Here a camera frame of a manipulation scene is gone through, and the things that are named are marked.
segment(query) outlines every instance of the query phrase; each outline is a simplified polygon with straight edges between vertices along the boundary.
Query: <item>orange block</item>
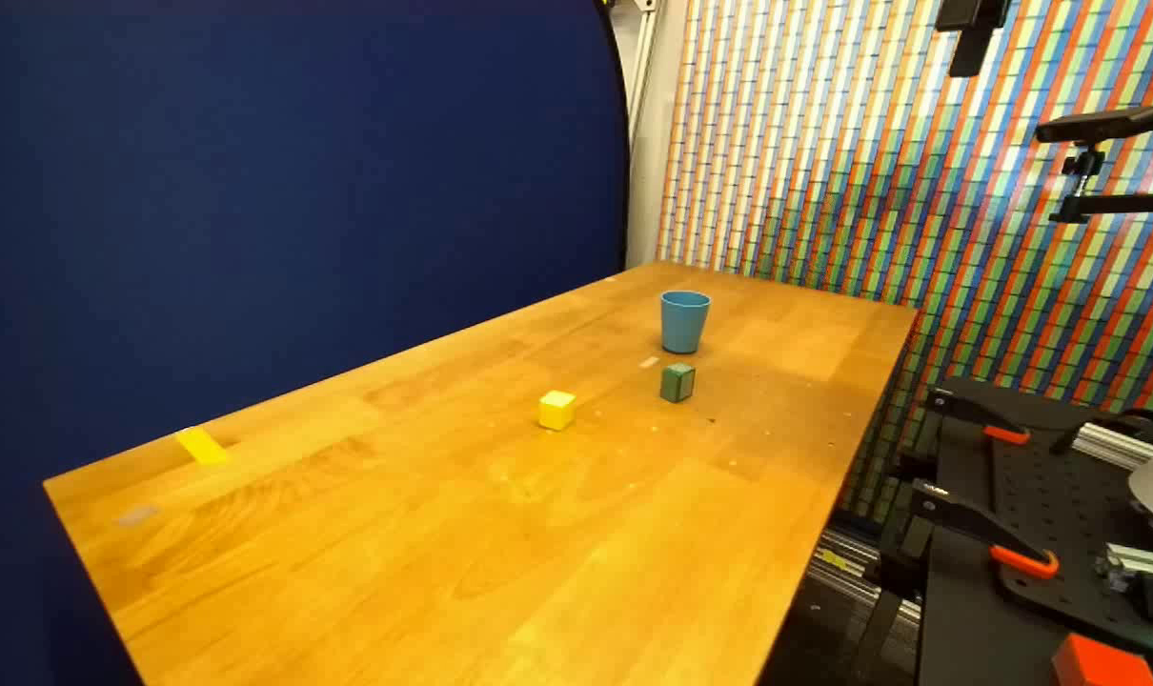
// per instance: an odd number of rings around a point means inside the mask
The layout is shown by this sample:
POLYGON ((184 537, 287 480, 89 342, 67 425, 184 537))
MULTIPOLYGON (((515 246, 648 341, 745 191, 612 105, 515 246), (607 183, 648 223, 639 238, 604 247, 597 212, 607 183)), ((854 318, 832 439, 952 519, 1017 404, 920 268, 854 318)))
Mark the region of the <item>orange block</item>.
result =
POLYGON ((1153 686, 1152 670, 1141 656, 1080 634, 1063 640, 1052 664, 1060 686, 1153 686))

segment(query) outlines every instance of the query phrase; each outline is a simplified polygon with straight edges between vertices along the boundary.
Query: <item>colorful striped wall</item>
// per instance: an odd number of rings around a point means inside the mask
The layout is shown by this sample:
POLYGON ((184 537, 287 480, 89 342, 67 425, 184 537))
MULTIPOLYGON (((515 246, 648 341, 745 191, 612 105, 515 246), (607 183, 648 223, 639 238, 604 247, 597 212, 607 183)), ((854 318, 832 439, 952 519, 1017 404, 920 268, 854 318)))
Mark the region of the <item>colorful striped wall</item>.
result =
MULTIPOLYGON (((658 259, 920 308, 843 491, 881 476, 925 390, 970 375, 1153 408, 1153 214, 1050 223, 1064 113, 1153 104, 1153 1, 1018 0, 982 74, 950 80, 939 0, 689 0, 658 259)), ((1092 190, 1153 191, 1153 135, 1092 190)))

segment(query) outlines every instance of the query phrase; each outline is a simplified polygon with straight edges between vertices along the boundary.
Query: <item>white wall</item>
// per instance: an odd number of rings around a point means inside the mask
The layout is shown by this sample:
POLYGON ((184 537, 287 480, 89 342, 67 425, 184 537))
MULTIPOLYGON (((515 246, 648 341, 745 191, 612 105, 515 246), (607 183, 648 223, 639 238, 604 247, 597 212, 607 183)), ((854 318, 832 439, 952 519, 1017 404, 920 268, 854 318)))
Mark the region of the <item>white wall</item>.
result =
POLYGON ((632 150, 632 205, 628 209, 628 264, 654 261, 656 229, 661 226, 661 198, 673 114, 673 90, 686 31, 689 0, 661 0, 656 10, 654 52, 632 150))

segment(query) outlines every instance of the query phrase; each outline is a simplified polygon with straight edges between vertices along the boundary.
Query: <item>yellow cube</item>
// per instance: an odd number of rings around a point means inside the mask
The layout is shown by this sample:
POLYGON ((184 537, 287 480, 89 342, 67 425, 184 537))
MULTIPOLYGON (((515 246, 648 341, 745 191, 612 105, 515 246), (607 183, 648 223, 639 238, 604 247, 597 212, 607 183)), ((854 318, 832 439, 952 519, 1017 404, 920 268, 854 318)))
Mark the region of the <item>yellow cube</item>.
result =
POLYGON ((538 398, 538 424, 562 431, 573 420, 573 401, 576 395, 564 391, 549 391, 538 398))

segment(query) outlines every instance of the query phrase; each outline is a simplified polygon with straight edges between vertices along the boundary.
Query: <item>wooden table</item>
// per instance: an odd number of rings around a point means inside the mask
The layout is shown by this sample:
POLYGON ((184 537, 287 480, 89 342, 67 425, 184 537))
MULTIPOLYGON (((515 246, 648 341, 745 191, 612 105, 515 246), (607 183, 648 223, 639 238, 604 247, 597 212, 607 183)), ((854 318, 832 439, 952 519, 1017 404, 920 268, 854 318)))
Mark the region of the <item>wooden table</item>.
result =
POLYGON ((913 314, 648 265, 206 422, 225 463, 159 438, 46 493, 151 685, 752 684, 913 314), (671 288, 711 296, 695 355, 671 288))

